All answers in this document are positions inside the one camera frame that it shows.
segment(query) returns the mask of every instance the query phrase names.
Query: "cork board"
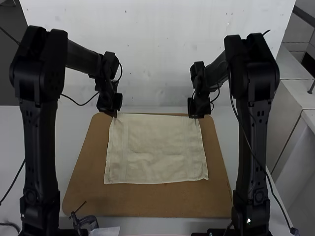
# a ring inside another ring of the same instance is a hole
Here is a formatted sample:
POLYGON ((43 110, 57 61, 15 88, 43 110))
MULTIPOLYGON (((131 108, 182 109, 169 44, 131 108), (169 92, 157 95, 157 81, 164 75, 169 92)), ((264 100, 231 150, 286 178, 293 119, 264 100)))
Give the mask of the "cork board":
POLYGON ((95 114, 91 120, 63 200, 66 215, 87 201, 79 215, 231 217, 231 189, 210 116, 199 120, 209 180, 166 184, 103 183, 111 121, 112 118, 103 113, 95 114))

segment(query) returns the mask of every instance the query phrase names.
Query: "cloth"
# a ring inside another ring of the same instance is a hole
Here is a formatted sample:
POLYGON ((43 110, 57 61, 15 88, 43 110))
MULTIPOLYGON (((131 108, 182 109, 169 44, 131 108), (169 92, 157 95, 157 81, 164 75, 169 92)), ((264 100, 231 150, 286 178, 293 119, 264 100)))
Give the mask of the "cloth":
POLYGON ((200 179, 208 179, 208 169, 198 120, 122 113, 112 120, 105 184, 200 179))

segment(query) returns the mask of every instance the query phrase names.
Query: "white wall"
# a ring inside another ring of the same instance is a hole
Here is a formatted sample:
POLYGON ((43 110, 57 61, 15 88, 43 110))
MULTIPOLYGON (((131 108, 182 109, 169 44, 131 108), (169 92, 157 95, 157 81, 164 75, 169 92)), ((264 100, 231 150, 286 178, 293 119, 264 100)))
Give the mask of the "white wall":
MULTIPOLYGON (((266 30, 271 30, 266 41, 276 56, 294 3, 24 0, 22 7, 29 25, 64 29, 71 40, 89 49, 115 52, 124 68, 119 85, 124 106, 185 106, 192 94, 189 68, 194 61, 211 63, 224 50, 223 39, 229 34, 246 37, 266 30)), ((67 70, 64 93, 84 102, 94 93, 94 81, 67 70)), ((227 95, 217 102, 228 103, 227 95)))

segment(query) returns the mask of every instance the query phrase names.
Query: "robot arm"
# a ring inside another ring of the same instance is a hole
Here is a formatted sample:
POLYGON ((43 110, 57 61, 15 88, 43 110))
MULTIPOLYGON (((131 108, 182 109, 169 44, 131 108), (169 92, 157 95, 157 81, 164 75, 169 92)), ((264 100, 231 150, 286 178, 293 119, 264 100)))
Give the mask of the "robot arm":
POLYGON ((225 51, 212 64, 204 67, 199 61, 191 67, 195 96, 188 99, 188 105, 192 104, 188 113, 190 118, 210 114, 209 92, 229 79, 240 124, 239 167, 232 208, 235 231, 228 235, 266 236, 270 233, 265 171, 267 122, 280 82, 279 69, 260 33, 243 40, 239 35, 227 36, 224 46, 225 51))
POLYGON ((113 81, 119 61, 114 53, 88 50, 67 33, 29 26, 10 66, 10 81, 19 98, 24 126, 25 185, 20 199, 21 236, 63 235, 58 229, 60 192, 55 170, 57 102, 69 67, 95 79, 97 108, 117 116, 122 94, 113 81))

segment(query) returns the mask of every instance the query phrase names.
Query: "floor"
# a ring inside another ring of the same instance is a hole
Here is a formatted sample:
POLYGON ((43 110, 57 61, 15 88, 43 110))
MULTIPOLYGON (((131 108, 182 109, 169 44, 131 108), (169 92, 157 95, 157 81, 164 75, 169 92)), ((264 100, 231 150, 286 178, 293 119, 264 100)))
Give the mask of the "floor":
MULTIPOLYGON (((15 7, 0 6, 0 26, 20 41, 27 24, 19 0, 15 3, 15 7)), ((0 105, 18 105, 9 80, 9 67, 16 50, 17 45, 0 31, 0 105)))

